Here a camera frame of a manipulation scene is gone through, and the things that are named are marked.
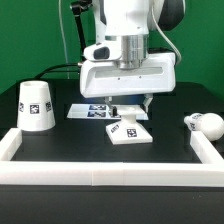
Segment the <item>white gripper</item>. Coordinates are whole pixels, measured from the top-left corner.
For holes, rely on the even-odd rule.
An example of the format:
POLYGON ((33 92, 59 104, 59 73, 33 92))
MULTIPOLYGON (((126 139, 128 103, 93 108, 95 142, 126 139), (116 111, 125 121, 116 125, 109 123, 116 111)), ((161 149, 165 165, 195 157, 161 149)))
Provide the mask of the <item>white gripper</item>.
POLYGON ((154 53, 137 69, 122 70, 112 62, 85 61, 81 67, 80 92, 85 98, 105 97, 110 115, 117 115, 112 96, 145 94, 143 107, 149 111, 152 93, 170 92, 175 87, 175 54, 154 53))

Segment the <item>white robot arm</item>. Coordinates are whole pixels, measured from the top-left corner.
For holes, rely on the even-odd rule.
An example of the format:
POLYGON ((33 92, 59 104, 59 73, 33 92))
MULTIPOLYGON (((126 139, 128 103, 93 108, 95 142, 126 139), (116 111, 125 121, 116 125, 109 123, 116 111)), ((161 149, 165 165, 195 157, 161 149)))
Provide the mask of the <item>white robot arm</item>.
POLYGON ((84 49, 80 92, 86 98, 145 96, 175 87, 176 47, 149 49, 151 30, 164 33, 185 15, 185 0, 93 0, 96 43, 84 49))

